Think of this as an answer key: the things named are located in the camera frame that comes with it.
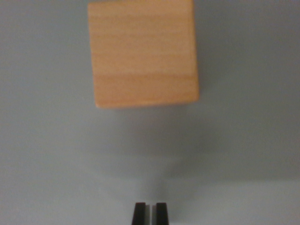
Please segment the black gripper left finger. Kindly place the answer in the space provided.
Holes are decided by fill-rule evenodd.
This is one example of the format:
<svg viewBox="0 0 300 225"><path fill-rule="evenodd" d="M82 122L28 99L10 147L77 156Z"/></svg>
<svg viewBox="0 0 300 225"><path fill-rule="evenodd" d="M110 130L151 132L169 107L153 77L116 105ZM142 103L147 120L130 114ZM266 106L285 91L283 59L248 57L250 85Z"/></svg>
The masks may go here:
<svg viewBox="0 0 300 225"><path fill-rule="evenodd" d="M150 224L150 206L145 202L135 204L132 217L132 225L149 225Z"/></svg>

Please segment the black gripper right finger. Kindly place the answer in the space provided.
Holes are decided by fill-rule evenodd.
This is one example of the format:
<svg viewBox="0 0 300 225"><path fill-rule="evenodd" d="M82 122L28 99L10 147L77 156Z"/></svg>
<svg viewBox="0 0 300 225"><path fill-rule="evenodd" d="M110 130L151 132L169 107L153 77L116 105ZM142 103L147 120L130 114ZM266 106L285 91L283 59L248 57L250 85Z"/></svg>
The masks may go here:
<svg viewBox="0 0 300 225"><path fill-rule="evenodd" d="M152 207L152 225L169 225L167 203L158 202Z"/></svg>

